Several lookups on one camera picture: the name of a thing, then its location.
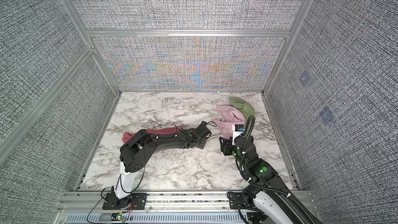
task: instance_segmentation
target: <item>red cloth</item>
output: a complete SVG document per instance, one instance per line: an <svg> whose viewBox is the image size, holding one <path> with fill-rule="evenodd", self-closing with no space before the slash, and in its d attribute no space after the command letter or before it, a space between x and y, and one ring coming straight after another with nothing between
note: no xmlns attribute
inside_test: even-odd
<svg viewBox="0 0 398 224"><path fill-rule="evenodd" d="M160 130L153 130L148 128L147 132L148 133L152 133L152 134L172 134L172 133L176 133L179 132L180 130L182 130L182 127L170 127L170 128L164 128L164 129L160 129ZM135 135L135 133L128 133L125 132L123 133L123 143L127 143L127 141L132 138Z"/></svg>

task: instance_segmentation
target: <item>blue spot on wall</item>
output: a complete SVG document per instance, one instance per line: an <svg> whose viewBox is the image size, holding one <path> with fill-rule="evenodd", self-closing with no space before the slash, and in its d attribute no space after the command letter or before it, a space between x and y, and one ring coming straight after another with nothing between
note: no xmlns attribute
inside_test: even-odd
<svg viewBox="0 0 398 224"><path fill-rule="evenodd" d="M308 73L308 71L304 71L298 80L301 82L302 86L305 87L306 84L310 81L310 74Z"/></svg>
<svg viewBox="0 0 398 224"><path fill-rule="evenodd" d="M329 107L324 107L321 112L319 112L319 117L322 120L322 123L327 126L334 120L333 113Z"/></svg>

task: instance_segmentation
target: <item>enclosure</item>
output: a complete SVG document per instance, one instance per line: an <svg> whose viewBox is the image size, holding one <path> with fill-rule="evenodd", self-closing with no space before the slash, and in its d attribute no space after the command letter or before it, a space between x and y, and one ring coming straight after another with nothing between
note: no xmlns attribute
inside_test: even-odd
<svg viewBox="0 0 398 224"><path fill-rule="evenodd" d="M397 0L0 5L1 223L85 218L117 181L123 133L194 128L231 96L256 111L259 156L324 223L397 223ZM235 218L225 194L248 183L209 128L203 150L153 154L146 217Z"/></svg>

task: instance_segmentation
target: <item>marble tabletop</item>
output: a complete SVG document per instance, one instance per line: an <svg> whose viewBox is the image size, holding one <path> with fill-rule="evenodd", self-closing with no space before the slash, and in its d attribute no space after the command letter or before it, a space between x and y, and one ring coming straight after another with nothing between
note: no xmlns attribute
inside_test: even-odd
<svg viewBox="0 0 398 224"><path fill-rule="evenodd" d="M230 96L240 97L255 108L252 136L259 157L271 164L288 188L292 188L260 93L159 92L123 93L101 143L81 183L81 188L102 189L118 178L120 147L124 132L182 126L196 128L222 116L218 105L228 105ZM148 161L141 189L242 189L248 185L239 175L232 156L220 151L217 127L207 126L212 136L203 150L168 149L155 152ZM135 184L141 178L137 175Z"/></svg>

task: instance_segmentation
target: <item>cloth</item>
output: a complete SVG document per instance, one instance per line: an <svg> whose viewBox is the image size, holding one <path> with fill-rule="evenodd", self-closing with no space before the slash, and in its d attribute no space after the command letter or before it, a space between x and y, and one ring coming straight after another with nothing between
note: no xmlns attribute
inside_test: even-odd
<svg viewBox="0 0 398 224"><path fill-rule="evenodd" d="M246 119L243 114L232 106L218 106L217 112L220 112L224 117L224 121L221 119L213 119L213 122L217 124L220 129L221 135L225 138L232 137L232 127L236 124L244 124Z"/></svg>
<svg viewBox="0 0 398 224"><path fill-rule="evenodd" d="M249 102L246 102L241 98L229 97L229 102L233 107L241 111L246 120L249 118L250 115L254 115L254 113L256 112Z"/></svg>
<svg viewBox="0 0 398 224"><path fill-rule="evenodd" d="M154 130L154 129L147 129L148 133L152 133L152 134L172 134L172 133L176 133L179 132L180 130L182 130L182 127L170 127L170 128L164 128L164 129L160 129L160 130ZM130 140L130 138L132 138L135 135L135 133L128 133L125 132L123 133L123 143L127 143L127 141Z"/></svg>

